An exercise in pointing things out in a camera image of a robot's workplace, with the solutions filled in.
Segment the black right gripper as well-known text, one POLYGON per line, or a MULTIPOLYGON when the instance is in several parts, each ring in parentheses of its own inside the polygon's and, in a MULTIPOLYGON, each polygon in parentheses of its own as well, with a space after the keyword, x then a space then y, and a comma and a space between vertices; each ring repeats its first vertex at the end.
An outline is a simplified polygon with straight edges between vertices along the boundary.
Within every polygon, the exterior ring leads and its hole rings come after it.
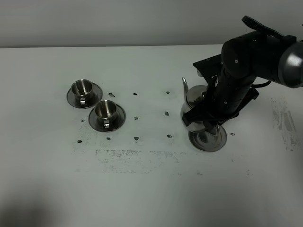
POLYGON ((185 126, 203 121, 204 132, 218 136, 220 124, 218 121, 209 120, 208 115, 212 118, 235 116, 243 107, 241 103, 256 76, 247 74, 242 78, 237 78, 234 70, 228 70, 225 66, 220 54, 197 61, 193 63, 193 66, 208 83, 206 101, 205 104, 198 104, 183 113, 181 120, 185 126))

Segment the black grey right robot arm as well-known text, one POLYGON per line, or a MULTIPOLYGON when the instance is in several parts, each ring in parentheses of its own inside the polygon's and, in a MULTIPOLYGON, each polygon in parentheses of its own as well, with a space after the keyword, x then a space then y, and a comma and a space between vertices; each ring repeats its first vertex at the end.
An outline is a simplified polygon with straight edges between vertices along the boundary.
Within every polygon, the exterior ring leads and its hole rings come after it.
POLYGON ((186 126, 200 122, 207 132, 238 116, 258 97, 256 78, 290 87, 303 85, 303 43, 282 35, 251 17, 243 23, 252 32, 225 42, 219 55, 194 67, 207 82, 202 100, 182 116, 186 126))

